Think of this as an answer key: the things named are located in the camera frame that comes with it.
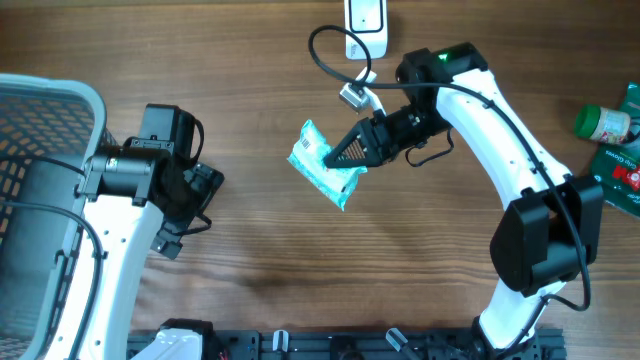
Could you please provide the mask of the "teal tissue pack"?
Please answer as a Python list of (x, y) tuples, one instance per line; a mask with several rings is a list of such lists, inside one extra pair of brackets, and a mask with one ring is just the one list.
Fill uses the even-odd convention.
[(328, 168), (324, 164), (324, 157), (332, 150), (333, 147), (327, 143), (324, 135), (308, 119), (287, 160), (324, 196), (344, 210), (346, 202), (357, 187), (359, 176), (368, 170), (364, 166)]

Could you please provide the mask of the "green lid spice jar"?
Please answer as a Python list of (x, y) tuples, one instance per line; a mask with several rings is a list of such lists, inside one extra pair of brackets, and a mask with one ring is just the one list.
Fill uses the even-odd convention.
[(597, 105), (585, 105), (576, 117), (574, 134), (580, 138), (619, 145), (631, 127), (629, 114)]

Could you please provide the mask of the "green 3M gloves package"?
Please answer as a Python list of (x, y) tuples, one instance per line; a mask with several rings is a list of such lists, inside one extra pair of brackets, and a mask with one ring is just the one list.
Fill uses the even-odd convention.
[(601, 184), (604, 200), (639, 217), (639, 84), (630, 82), (619, 111), (631, 118), (631, 141), (602, 144), (590, 164), (590, 174)]

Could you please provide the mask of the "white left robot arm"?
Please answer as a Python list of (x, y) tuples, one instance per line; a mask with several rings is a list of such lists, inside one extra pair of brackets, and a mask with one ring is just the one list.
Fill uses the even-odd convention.
[(175, 105), (146, 106), (139, 133), (99, 148), (80, 184), (85, 232), (47, 359), (123, 359), (149, 251), (174, 259), (211, 226), (224, 181), (200, 162), (202, 123)]

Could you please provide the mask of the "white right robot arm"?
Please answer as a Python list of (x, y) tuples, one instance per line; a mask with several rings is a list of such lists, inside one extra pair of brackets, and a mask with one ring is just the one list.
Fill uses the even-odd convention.
[(462, 43), (407, 53), (395, 87), (408, 104), (376, 110), (324, 158), (329, 168), (378, 167), (456, 130), (490, 177), (504, 208), (490, 242), (499, 281), (475, 326), (488, 356), (528, 345), (540, 315), (570, 281), (590, 280), (603, 191), (575, 176), (529, 132), (477, 48)]

